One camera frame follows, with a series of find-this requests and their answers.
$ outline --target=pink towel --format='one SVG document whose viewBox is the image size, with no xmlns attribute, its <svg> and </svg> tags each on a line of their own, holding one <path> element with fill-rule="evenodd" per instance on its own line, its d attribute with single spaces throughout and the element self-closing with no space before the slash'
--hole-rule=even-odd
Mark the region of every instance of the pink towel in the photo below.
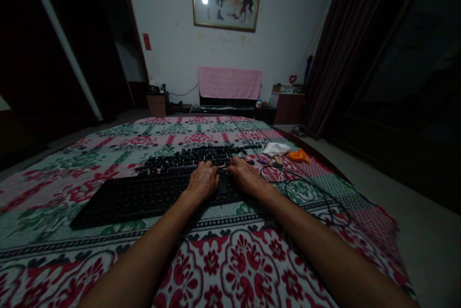
<svg viewBox="0 0 461 308">
<path fill-rule="evenodd" d="M 258 99 L 262 76 L 261 71 L 199 67 L 200 95 L 208 98 Z"/>
</svg>

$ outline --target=framed painting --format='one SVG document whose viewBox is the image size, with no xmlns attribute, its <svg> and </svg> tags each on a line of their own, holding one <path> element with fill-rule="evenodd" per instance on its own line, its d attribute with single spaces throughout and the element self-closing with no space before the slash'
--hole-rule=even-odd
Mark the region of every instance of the framed painting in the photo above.
<svg viewBox="0 0 461 308">
<path fill-rule="evenodd" d="M 194 25 L 256 31 L 259 0 L 193 0 Z"/>
</svg>

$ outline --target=floral bedspread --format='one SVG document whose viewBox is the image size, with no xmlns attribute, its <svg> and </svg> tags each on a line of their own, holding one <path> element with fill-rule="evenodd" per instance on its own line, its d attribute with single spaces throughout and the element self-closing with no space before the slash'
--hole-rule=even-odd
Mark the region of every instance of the floral bedspread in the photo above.
<svg viewBox="0 0 461 308">
<path fill-rule="evenodd" d="M 0 184 L 0 306 L 66 307 L 80 298 L 158 217 L 72 231 L 69 224 L 106 179 L 135 175 L 150 156 L 182 148 L 296 146 L 263 122 L 241 117 L 146 118 L 93 133 Z M 259 149 L 248 150 L 256 159 Z M 414 297 L 396 245 L 395 221 L 313 158 L 285 166 L 301 181 L 283 190 Z M 272 180 L 281 180 L 271 171 Z M 171 255 L 154 306 L 336 307 L 293 240 L 257 203 L 202 209 Z"/>
</svg>

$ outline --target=curtain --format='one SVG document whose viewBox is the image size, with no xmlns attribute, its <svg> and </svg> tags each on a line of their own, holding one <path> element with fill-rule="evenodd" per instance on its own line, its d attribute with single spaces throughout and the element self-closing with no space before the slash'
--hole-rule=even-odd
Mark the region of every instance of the curtain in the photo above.
<svg viewBox="0 0 461 308">
<path fill-rule="evenodd" d="M 319 139 L 385 0 L 332 0 L 306 86 L 302 124 Z"/>
</svg>

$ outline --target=white cloth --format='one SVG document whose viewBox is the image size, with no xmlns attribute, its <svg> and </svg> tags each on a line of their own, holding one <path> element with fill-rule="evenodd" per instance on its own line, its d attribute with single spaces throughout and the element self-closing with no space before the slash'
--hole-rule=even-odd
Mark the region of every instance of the white cloth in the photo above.
<svg viewBox="0 0 461 308">
<path fill-rule="evenodd" d="M 284 155 L 286 154 L 291 148 L 288 145 L 284 145 L 278 142 L 270 142 L 267 144 L 266 148 L 262 151 L 262 153 L 267 154 L 269 157 L 273 157 L 275 155 Z"/>
</svg>

